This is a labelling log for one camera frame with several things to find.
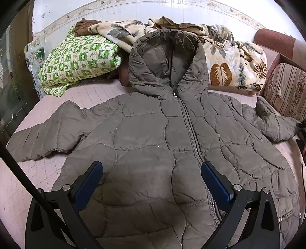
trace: pink quilted mattress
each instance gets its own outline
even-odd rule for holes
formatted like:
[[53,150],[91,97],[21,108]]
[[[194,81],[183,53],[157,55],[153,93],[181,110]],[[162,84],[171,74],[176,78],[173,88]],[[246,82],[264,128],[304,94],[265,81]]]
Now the pink quilted mattress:
[[[91,108],[113,98],[117,95],[133,92],[131,87],[122,87],[121,83],[114,80],[91,79],[86,83],[78,84],[68,89],[60,98],[47,95],[39,101],[20,124],[16,131],[20,131],[46,121],[52,113],[65,101],[71,100],[80,108]],[[255,107],[257,96],[225,93],[238,99],[241,103]],[[287,159],[299,184],[301,209],[305,208],[305,196],[301,177],[302,156],[295,139],[280,142],[275,145]],[[65,154],[51,154],[37,161],[19,163],[25,174],[37,188],[45,192],[50,191],[53,183],[59,177],[61,167],[66,159]],[[0,219],[8,232],[18,245],[24,249],[25,226],[28,209],[32,197],[4,164],[0,161]]]

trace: brown blanket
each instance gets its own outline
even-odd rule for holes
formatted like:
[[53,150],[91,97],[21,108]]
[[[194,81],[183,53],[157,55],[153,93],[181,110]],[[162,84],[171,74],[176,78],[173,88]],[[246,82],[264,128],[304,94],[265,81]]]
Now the brown blanket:
[[100,23],[101,21],[96,20],[86,20],[83,18],[81,21],[78,21],[74,29],[74,37],[78,36],[88,36],[92,35],[92,32],[88,30],[91,25]]

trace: pillow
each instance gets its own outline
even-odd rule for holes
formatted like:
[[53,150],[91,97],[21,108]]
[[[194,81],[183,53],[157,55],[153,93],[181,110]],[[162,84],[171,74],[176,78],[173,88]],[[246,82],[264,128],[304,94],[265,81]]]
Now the pillow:
[[264,90],[265,99],[285,117],[302,121],[306,116],[306,72],[280,63]]
[[74,37],[73,27],[40,69],[42,88],[47,94],[60,97],[68,86],[110,72],[121,61],[116,44],[101,35]]

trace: wall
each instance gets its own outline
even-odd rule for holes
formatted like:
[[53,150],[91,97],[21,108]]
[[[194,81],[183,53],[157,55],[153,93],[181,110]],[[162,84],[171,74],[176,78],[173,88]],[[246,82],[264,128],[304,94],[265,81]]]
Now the wall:
[[252,41],[256,31],[268,28],[303,40],[302,35],[274,0],[35,0],[33,35],[46,38],[46,54],[81,18],[101,21],[166,16],[175,22],[223,24],[235,40]]
[[294,38],[304,41],[301,33],[274,0],[218,0],[235,9],[240,10],[267,29],[286,33]]

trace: striped cushion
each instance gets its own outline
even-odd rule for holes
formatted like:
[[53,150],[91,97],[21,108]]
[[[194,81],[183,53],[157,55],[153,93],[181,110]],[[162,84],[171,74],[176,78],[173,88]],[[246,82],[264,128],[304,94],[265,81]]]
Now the striped cushion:
[[265,99],[283,116],[302,121],[306,117],[306,72],[280,63],[268,79]]

